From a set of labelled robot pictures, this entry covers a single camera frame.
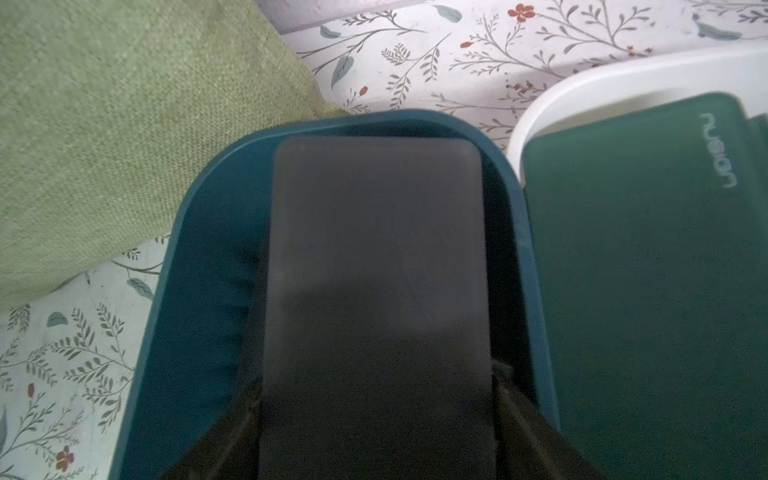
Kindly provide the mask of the green pencil case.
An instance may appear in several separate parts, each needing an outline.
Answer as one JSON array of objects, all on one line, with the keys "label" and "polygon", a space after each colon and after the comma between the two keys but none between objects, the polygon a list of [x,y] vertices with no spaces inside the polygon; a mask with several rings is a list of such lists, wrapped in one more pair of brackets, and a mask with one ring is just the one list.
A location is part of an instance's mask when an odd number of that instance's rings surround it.
[{"label": "green pencil case", "polygon": [[709,93],[522,157],[563,434],[611,479],[767,475],[767,120]]}]

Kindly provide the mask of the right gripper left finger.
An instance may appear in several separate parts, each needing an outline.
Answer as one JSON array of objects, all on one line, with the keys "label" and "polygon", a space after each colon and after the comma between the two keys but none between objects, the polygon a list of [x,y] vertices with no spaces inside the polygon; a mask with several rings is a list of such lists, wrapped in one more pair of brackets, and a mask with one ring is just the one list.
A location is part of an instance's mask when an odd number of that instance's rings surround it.
[{"label": "right gripper left finger", "polygon": [[262,384],[252,382],[160,479],[256,479]]}]

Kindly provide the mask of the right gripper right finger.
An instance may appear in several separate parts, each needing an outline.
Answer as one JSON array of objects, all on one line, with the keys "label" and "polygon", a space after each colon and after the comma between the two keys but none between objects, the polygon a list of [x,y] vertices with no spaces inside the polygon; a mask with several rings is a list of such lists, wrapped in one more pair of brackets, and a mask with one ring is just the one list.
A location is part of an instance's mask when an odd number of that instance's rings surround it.
[{"label": "right gripper right finger", "polygon": [[492,361],[499,479],[603,479],[513,384],[513,368]]}]

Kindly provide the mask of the black pencil case front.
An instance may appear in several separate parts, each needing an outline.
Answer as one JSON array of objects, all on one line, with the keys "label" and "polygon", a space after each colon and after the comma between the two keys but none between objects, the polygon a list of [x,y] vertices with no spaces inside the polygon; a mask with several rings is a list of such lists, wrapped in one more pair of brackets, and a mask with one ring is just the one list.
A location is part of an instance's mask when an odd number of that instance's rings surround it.
[{"label": "black pencil case front", "polygon": [[273,178],[262,479],[496,473],[482,163],[300,137]]}]

